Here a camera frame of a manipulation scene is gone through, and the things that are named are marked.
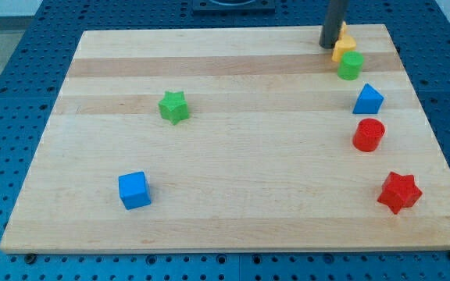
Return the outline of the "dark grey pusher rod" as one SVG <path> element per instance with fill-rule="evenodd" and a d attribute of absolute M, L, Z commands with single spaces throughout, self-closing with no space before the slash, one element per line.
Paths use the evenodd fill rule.
<path fill-rule="evenodd" d="M 349 0 L 330 0 L 320 33 L 319 45 L 325 49 L 334 48 L 345 19 Z"/>

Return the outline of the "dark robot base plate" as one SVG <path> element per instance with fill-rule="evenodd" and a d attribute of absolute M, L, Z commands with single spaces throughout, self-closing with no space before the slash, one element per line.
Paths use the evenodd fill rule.
<path fill-rule="evenodd" d="M 191 0 L 192 12 L 273 12 L 275 0 Z"/>

